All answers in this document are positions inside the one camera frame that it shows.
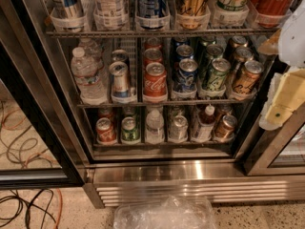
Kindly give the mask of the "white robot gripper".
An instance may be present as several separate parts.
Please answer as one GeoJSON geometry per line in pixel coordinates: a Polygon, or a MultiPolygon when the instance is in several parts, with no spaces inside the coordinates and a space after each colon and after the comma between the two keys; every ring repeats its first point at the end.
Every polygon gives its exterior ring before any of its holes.
{"type": "Polygon", "coordinates": [[[257,49],[266,55],[279,54],[279,59],[293,68],[276,73],[268,96],[267,122],[281,127],[305,102],[305,0],[293,14],[257,49]]]}

